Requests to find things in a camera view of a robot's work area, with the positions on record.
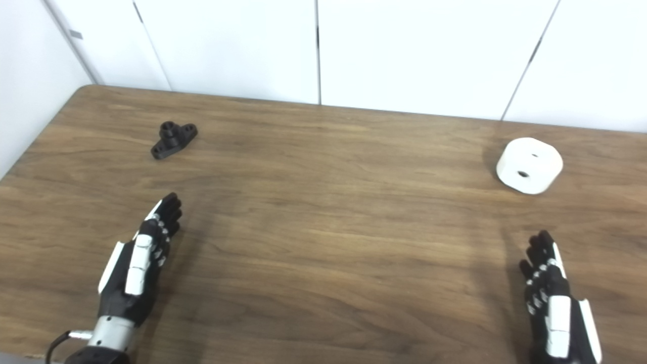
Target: black cable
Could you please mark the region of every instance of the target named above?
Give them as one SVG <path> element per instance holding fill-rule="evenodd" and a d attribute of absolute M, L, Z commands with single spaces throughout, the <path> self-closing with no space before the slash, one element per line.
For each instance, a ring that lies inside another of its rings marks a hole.
<path fill-rule="evenodd" d="M 58 346 L 61 345 L 62 342 L 70 338 L 70 331 L 66 331 L 62 333 L 59 337 L 56 338 L 56 340 L 52 341 L 52 343 L 49 345 L 49 349 L 47 349 L 47 354 L 45 355 L 45 364 L 51 364 L 52 362 L 52 353 L 54 352 L 54 349 Z"/>

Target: white wall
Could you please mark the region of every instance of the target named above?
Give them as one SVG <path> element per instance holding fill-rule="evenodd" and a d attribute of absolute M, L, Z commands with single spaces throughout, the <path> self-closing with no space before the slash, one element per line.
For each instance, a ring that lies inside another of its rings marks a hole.
<path fill-rule="evenodd" d="M 171 91 L 132 0 L 47 0 L 101 85 Z"/>
<path fill-rule="evenodd" d="M 40 0 L 0 0 L 0 178 L 90 83 Z"/>
<path fill-rule="evenodd" d="M 647 132 L 647 1 L 562 0 L 507 121 Z"/>
<path fill-rule="evenodd" d="M 136 3 L 173 91 L 319 102 L 314 0 Z"/>
<path fill-rule="evenodd" d="M 324 105 L 499 120 L 557 0 L 319 0 Z"/>

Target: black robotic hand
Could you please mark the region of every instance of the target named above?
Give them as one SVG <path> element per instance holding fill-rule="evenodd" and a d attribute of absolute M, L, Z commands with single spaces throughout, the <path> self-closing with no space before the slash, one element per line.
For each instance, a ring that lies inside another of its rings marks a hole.
<path fill-rule="evenodd" d="M 530 238 L 525 300 L 531 316 L 532 364 L 599 364 L 602 351 L 587 300 L 571 296 L 557 243 L 547 231 Z"/>
<path fill-rule="evenodd" d="M 146 216 L 133 239 L 118 242 L 99 282 L 98 316 L 121 317 L 140 326 L 151 313 L 170 241 L 180 229 L 182 203 L 168 194 Z"/>
<path fill-rule="evenodd" d="M 144 218 L 128 243 L 118 242 L 99 281 L 99 313 L 93 331 L 67 331 L 52 342 L 45 356 L 74 338 L 87 346 L 65 364 L 130 364 L 128 349 L 136 329 L 148 318 L 157 298 L 157 281 L 169 253 L 171 238 L 180 229 L 182 203 L 171 193 Z"/>

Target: wooden table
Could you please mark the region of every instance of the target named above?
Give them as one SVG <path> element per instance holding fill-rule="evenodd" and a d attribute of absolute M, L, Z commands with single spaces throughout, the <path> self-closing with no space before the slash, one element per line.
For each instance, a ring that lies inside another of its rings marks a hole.
<path fill-rule="evenodd" d="M 199 134 L 156 161 L 165 120 Z M 522 136 L 564 158 L 545 194 L 493 174 Z M 92 328 L 115 242 L 175 191 L 138 363 L 525 363 L 540 229 L 605 362 L 644 363 L 646 181 L 647 135 L 84 87 L 0 182 L 0 350 Z"/>

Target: white cylinder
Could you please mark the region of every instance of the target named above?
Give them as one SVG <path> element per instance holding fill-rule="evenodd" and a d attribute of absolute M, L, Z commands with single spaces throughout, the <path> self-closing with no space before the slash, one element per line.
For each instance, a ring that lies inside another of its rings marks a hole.
<path fill-rule="evenodd" d="M 533 138 L 514 139 L 505 147 L 496 173 L 501 182 L 525 194 L 540 194 L 562 171 L 557 149 Z"/>
<path fill-rule="evenodd" d="M 101 316 L 96 322 L 89 347 L 104 347 L 125 352 L 135 334 L 135 323 L 117 316 Z"/>

